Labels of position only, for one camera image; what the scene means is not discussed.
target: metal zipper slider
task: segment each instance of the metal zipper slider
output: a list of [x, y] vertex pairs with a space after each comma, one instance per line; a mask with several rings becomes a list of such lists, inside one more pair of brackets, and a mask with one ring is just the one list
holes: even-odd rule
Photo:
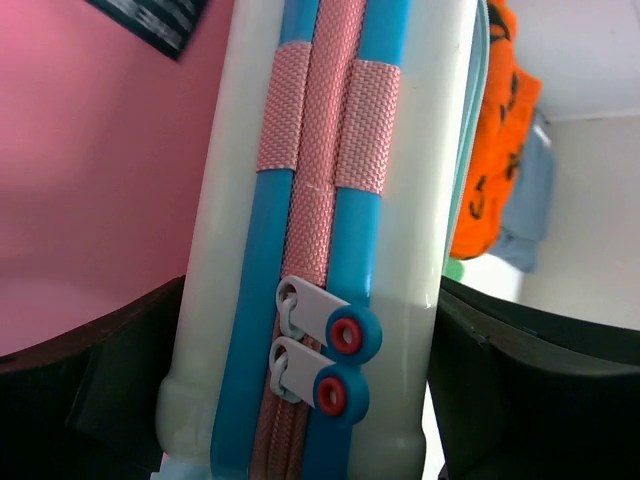
[[299, 277], [283, 278], [276, 292], [283, 335], [306, 334], [327, 348], [337, 362], [357, 366], [371, 360], [382, 345], [378, 318]]
[[341, 426], [354, 425], [369, 409], [369, 387], [356, 369], [340, 365], [288, 337], [269, 352], [271, 391], [290, 403], [301, 400]]

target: pink wall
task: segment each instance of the pink wall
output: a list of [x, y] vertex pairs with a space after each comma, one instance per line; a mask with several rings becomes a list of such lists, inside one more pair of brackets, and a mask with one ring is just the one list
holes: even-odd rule
[[2, 0], [0, 355], [185, 272], [232, 0], [180, 63], [83, 0]]

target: pink fabric strap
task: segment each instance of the pink fabric strap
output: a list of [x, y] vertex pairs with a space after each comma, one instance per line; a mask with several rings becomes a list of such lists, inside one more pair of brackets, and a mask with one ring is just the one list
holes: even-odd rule
[[296, 169], [310, 55], [308, 42], [286, 43], [276, 51], [262, 124], [258, 172]]
[[399, 90], [398, 67], [355, 61], [340, 140], [336, 187], [382, 195]]

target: light blue cloth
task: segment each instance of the light blue cloth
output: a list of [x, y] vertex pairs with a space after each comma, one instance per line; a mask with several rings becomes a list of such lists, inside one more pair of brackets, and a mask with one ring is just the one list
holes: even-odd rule
[[500, 236], [489, 253], [518, 270], [537, 266], [537, 244], [547, 236], [547, 224], [555, 177], [555, 157], [534, 125], [543, 127], [539, 114], [532, 123], [520, 157], [518, 178], [502, 211]]

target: white wall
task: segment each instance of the white wall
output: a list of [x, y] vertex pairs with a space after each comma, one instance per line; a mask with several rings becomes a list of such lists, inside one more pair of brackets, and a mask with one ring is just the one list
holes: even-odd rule
[[557, 123], [550, 133], [549, 237], [521, 302], [640, 330], [640, 117]]

